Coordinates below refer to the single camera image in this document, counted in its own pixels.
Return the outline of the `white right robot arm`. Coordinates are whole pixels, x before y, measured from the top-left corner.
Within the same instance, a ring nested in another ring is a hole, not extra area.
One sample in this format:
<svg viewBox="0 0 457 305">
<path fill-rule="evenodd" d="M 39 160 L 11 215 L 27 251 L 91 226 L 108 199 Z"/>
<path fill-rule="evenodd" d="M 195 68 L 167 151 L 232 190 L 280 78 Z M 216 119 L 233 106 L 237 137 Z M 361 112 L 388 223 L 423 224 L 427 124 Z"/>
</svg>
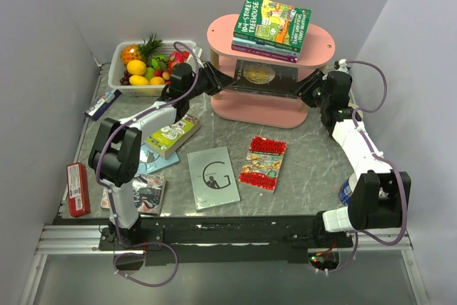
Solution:
<svg viewBox="0 0 457 305">
<path fill-rule="evenodd" d="M 322 247 L 329 246 L 342 231 L 398 228 L 400 236 L 406 232 L 411 178 L 369 138 L 362 109 L 349 105 L 351 85 L 351 75 L 342 69 L 327 74 L 317 69 L 293 88 L 303 103 L 320 110 L 321 123 L 353 168 L 342 185 L 346 204 L 323 212 L 323 222 L 312 229 L 313 241 Z"/>
</svg>

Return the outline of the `blue wrapped tissue roll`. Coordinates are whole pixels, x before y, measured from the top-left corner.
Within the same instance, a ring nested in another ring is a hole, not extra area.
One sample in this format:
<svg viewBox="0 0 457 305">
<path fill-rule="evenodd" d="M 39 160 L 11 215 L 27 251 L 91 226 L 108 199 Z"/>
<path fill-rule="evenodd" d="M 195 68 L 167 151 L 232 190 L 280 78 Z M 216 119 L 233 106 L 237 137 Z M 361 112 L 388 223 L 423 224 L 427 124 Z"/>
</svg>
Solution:
<svg viewBox="0 0 457 305">
<path fill-rule="evenodd" d="M 356 173 L 352 173 L 352 175 L 350 175 L 347 178 L 347 180 L 345 180 L 340 186 L 340 189 L 338 191 L 338 198 L 344 206 L 349 205 L 353 191 L 356 188 L 357 182 L 358 178 Z"/>
</svg>

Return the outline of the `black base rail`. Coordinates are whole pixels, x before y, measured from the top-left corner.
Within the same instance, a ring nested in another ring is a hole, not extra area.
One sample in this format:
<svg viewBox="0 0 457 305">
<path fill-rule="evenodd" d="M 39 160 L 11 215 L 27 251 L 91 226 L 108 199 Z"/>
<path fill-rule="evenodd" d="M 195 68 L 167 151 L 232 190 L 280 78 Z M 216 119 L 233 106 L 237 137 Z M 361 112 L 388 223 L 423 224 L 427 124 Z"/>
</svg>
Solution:
<svg viewBox="0 0 457 305">
<path fill-rule="evenodd" d="M 101 232 L 100 251 L 133 251 L 147 266 L 178 261 L 217 263 L 245 261 L 308 262 L 312 249 L 351 248 L 346 233 L 328 233 L 322 216 L 143 217 L 118 235 L 113 225 Z"/>
</svg>

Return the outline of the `purple 117-storey treehouse book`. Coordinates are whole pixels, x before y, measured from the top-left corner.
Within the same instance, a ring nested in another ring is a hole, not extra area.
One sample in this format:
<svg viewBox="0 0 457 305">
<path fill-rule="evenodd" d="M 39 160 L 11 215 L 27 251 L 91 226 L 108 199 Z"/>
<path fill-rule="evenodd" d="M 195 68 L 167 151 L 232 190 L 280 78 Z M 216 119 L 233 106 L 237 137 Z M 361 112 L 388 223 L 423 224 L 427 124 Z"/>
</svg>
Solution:
<svg viewBox="0 0 457 305">
<path fill-rule="evenodd" d="M 262 56 L 262 57 L 275 59 L 275 60 L 279 60 L 279 61 L 287 61 L 287 62 L 291 62 L 291 63 L 296 63 L 298 61 L 297 56 L 282 55 L 282 54 L 272 53 L 272 52 L 268 52 L 268 51 L 262 51 L 259 49 L 248 48 L 245 46 L 239 46 L 239 45 L 235 45 L 235 44 L 232 44 L 231 48 L 234 51 L 240 51 L 243 53 L 253 54 L 253 55 Z"/>
</svg>

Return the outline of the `lime green comic book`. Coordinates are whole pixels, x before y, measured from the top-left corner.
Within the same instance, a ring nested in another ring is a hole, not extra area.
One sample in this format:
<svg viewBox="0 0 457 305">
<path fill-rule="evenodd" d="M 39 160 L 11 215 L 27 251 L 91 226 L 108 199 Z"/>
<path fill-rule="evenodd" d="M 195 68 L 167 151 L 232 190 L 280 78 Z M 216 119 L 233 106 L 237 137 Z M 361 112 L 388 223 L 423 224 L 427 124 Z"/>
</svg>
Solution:
<svg viewBox="0 0 457 305">
<path fill-rule="evenodd" d="M 152 134 L 145 140 L 145 144 L 159 156 L 168 159 L 200 127 L 199 119 L 187 114 L 175 124 L 165 126 Z"/>
</svg>

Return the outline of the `light blue 143-storey treehouse book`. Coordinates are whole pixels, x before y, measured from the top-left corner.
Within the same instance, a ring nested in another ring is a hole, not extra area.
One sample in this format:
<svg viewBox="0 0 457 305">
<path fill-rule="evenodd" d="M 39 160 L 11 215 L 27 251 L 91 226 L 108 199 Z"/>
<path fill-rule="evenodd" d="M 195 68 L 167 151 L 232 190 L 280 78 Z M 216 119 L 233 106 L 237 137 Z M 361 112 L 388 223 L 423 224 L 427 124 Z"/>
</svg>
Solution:
<svg viewBox="0 0 457 305">
<path fill-rule="evenodd" d="M 278 47 L 271 46 L 271 45 L 268 45 L 265 43 L 256 43 L 255 41 L 249 41 L 246 39 L 240 39 L 240 38 L 236 38 L 236 37 L 234 37 L 232 39 L 232 44 L 236 45 L 236 46 L 242 46 L 245 48 L 249 48 L 249 49 L 257 49 L 257 50 L 266 51 L 269 53 L 275 53 L 275 54 L 281 54 L 281 55 L 287 55 L 287 56 L 299 57 L 301 54 L 300 52 L 289 51 L 287 49 L 278 48 Z"/>
</svg>

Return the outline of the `floral Little Women book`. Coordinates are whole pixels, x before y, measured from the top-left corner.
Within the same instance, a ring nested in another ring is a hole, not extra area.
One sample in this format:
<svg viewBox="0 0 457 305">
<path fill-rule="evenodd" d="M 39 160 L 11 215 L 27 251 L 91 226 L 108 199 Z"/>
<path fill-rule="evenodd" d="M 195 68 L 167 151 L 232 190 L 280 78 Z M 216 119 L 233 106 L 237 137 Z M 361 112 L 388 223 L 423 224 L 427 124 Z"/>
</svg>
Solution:
<svg viewBox="0 0 457 305">
<path fill-rule="evenodd" d="M 136 174 L 132 180 L 132 192 L 136 209 L 140 214 L 159 216 L 166 179 L 154 174 Z"/>
</svg>

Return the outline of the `dark purple book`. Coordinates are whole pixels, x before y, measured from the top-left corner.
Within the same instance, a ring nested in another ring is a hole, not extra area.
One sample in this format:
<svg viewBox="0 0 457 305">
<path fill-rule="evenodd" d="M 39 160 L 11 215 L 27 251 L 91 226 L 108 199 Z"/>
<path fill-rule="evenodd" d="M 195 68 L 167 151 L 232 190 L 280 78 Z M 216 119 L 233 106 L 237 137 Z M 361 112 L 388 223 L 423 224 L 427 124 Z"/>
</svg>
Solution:
<svg viewBox="0 0 457 305">
<path fill-rule="evenodd" d="M 265 91 L 261 89 L 242 89 L 242 88 L 232 88 L 234 91 L 237 92 L 242 92 L 242 93 L 247 93 L 247 94 L 258 94 L 258 95 L 264 95 L 264 96 L 275 96 L 275 97 L 281 97 L 281 98 L 287 98 L 287 99 L 295 99 L 296 95 L 291 92 L 278 92 L 278 91 Z"/>
</svg>

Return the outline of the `green 104-storey treehouse book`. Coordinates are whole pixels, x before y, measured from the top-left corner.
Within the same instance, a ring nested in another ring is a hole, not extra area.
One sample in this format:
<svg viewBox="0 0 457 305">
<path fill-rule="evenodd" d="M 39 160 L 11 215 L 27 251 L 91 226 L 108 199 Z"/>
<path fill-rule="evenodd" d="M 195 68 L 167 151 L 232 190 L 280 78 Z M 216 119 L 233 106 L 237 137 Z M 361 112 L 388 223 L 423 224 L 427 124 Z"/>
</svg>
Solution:
<svg viewBox="0 0 457 305">
<path fill-rule="evenodd" d="M 233 36 L 300 52 L 313 11 L 272 0 L 244 0 Z"/>
</svg>

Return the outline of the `white plastic fruit basket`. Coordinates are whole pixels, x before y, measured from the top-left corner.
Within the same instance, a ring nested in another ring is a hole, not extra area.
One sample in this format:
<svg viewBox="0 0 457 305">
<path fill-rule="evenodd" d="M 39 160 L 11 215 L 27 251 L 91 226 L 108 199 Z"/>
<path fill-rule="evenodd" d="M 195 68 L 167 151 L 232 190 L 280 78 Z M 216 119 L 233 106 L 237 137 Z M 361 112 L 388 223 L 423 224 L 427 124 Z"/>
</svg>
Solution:
<svg viewBox="0 0 457 305">
<path fill-rule="evenodd" d="M 188 46 L 196 55 L 199 66 L 202 66 L 201 55 L 203 49 L 198 46 L 194 41 L 182 40 L 186 46 Z M 125 41 L 118 44 L 114 54 L 112 56 L 111 65 L 108 73 L 108 86 L 112 89 L 119 90 L 124 96 L 130 97 L 142 97 L 142 96 L 160 96 L 164 85 L 149 85 L 149 86 L 122 86 L 120 83 L 121 77 L 124 76 L 126 67 L 121 61 L 121 52 L 127 46 L 132 44 L 140 44 L 140 41 Z M 165 40 L 163 45 L 157 49 L 156 54 L 164 54 L 169 56 L 175 51 L 174 41 Z M 186 60 L 191 65 L 193 71 L 196 70 L 196 64 L 192 56 L 189 56 Z"/>
</svg>

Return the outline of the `red box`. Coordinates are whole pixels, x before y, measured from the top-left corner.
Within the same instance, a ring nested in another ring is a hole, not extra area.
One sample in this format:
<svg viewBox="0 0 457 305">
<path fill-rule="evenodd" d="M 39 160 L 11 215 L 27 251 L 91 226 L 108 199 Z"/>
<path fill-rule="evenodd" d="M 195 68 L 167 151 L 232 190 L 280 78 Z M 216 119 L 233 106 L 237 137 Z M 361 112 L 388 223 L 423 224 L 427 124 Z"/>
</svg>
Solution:
<svg viewBox="0 0 457 305">
<path fill-rule="evenodd" d="M 91 213 L 86 167 L 81 162 L 66 166 L 69 214 L 74 218 Z"/>
</svg>

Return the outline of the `black Moon and Sixpence book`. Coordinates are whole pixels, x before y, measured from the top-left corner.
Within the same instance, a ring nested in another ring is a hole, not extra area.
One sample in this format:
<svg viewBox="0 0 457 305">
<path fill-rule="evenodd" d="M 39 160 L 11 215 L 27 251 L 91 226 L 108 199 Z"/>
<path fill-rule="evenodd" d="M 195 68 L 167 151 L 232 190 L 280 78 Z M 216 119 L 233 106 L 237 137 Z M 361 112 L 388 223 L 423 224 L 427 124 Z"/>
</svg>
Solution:
<svg viewBox="0 0 457 305">
<path fill-rule="evenodd" d="M 298 82 L 298 69 L 288 66 L 238 60 L 232 87 L 291 92 Z"/>
</svg>

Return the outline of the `grey thin booklet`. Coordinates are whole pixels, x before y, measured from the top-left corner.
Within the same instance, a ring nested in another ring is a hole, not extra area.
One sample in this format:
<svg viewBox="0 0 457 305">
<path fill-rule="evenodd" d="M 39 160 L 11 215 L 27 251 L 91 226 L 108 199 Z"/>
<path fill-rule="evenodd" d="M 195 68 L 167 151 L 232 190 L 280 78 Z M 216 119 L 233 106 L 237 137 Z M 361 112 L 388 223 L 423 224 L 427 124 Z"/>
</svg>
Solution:
<svg viewBox="0 0 457 305">
<path fill-rule="evenodd" d="M 188 162 L 197 211 L 241 200 L 226 146 L 188 153 Z"/>
</svg>

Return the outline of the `pink three-tier shelf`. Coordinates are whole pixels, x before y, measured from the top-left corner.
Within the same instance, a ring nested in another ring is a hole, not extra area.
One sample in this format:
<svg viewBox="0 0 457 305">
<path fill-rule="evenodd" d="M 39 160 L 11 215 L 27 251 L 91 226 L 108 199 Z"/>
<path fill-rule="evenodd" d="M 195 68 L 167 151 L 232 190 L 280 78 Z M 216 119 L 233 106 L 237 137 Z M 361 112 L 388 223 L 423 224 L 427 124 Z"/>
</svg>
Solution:
<svg viewBox="0 0 457 305">
<path fill-rule="evenodd" d="M 228 76 L 235 75 L 238 59 L 271 63 L 298 69 L 298 80 L 307 78 L 315 69 L 322 70 L 336 50 L 333 37 L 323 28 L 309 24 L 298 61 L 278 61 L 263 56 L 234 51 L 231 48 L 233 28 L 238 14 L 227 14 L 215 19 L 208 27 L 207 40 L 211 63 Z M 211 98 L 214 112 L 221 118 L 251 124 L 293 129 L 306 119 L 308 107 L 299 99 L 250 94 L 225 89 Z"/>
</svg>

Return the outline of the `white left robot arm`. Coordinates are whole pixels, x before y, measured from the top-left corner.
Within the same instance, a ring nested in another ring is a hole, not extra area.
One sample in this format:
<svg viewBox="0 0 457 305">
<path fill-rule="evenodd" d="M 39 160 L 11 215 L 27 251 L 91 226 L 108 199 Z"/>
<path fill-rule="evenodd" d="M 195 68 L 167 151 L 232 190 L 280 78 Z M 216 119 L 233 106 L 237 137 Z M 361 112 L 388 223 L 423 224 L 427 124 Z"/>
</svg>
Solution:
<svg viewBox="0 0 457 305">
<path fill-rule="evenodd" d="M 88 164 L 108 194 L 109 230 L 125 249 L 144 242 L 132 191 L 144 140 L 181 120 L 189 110 L 190 100 L 202 94 L 216 95 L 232 84 L 232 77 L 209 62 L 195 71 L 182 63 L 174 67 L 170 83 L 150 107 L 126 119 L 107 118 L 101 122 Z"/>
</svg>

